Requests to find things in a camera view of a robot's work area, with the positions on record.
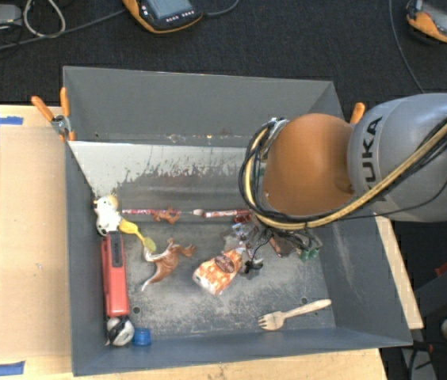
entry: yellow cable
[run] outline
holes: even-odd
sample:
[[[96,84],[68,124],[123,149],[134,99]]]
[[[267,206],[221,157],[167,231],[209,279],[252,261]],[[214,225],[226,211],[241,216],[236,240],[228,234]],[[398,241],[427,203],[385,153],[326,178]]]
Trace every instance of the yellow cable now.
[[[262,130],[258,137],[255,139],[252,144],[251,149],[253,150],[262,136],[266,133],[267,128]],[[315,221],[310,222],[276,222],[271,218],[265,217],[264,215],[255,213],[257,218],[263,221],[266,225],[271,226],[273,228],[278,228],[280,230],[303,230],[306,228],[316,228],[317,226],[323,226],[330,222],[333,222],[341,217],[355,211],[361,205],[370,201],[374,196],[379,194],[382,190],[384,190],[387,186],[389,186],[396,178],[398,178],[402,173],[404,173],[408,168],[410,168],[414,163],[416,163],[419,159],[421,159],[424,155],[426,155],[434,146],[447,134],[447,123],[437,131],[437,133],[428,139],[422,146],[420,146],[411,156],[409,156],[403,163],[401,163],[396,169],[390,172],[382,181],[380,181],[376,186],[371,188],[368,192],[363,194],[358,199],[354,200],[351,204],[342,208],[335,213],[328,215],[326,217],[316,219]],[[250,171],[253,159],[251,158],[247,164],[245,165],[245,173],[244,173],[244,188],[245,194],[248,199],[254,206],[255,203],[252,200],[251,188],[250,188]]]

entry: gray tray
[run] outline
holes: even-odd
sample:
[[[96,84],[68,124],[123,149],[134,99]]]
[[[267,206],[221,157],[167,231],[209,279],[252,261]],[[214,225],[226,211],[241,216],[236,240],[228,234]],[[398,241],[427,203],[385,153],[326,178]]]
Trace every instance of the gray tray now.
[[[172,275],[141,291],[154,266],[141,257],[136,237],[124,235],[132,311],[138,307],[131,319],[151,329],[152,343],[105,346],[101,237],[90,206],[94,197],[115,192],[121,207],[243,205],[235,166],[255,130],[272,116],[292,118],[310,111],[341,116],[341,110],[330,82],[70,66],[63,76],[74,129],[85,141],[66,146],[74,374],[411,344],[375,219],[363,210],[362,216],[370,218],[313,230],[323,243],[317,259],[280,258],[263,246],[259,274],[253,279],[238,275],[219,297],[205,293],[191,275],[224,249],[222,235],[230,230],[230,219],[185,216],[170,225],[128,218],[155,239],[159,251],[170,237],[182,245],[193,243],[197,251],[191,258],[182,256]],[[193,147],[201,163],[179,173],[185,158],[196,156]],[[149,165],[140,160],[138,153],[156,150],[160,155]],[[212,156],[205,158],[208,150]],[[256,326],[259,315],[320,298],[330,298],[331,306],[287,320],[280,331]]]

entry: brown toy horse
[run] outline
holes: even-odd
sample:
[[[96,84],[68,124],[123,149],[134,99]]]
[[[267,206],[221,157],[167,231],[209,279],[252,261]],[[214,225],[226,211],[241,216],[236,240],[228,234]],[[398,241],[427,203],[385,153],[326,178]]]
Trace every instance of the brown toy horse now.
[[[180,254],[191,257],[196,250],[194,245],[183,248],[183,246],[175,244],[173,238],[169,238],[167,243],[169,244],[167,249],[157,255],[152,255],[150,250],[144,247],[144,259],[148,262],[154,262],[156,264],[156,271],[152,277],[144,282],[141,291],[144,291],[148,284],[157,283],[170,275],[178,266]]]

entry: white toy figure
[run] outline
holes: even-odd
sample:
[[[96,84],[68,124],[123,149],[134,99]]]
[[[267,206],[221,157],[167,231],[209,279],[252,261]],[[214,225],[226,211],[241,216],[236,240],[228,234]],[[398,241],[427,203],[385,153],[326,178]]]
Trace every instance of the white toy figure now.
[[[97,230],[104,237],[109,231],[118,230],[121,215],[118,212],[118,199],[107,195],[94,201],[94,210],[97,213]]]

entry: blue bottle cap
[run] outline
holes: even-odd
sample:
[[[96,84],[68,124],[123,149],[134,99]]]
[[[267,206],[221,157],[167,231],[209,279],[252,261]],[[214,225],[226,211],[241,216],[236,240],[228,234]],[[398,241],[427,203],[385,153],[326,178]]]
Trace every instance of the blue bottle cap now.
[[[135,346],[147,346],[151,344],[151,331],[148,328],[136,328],[132,343]]]

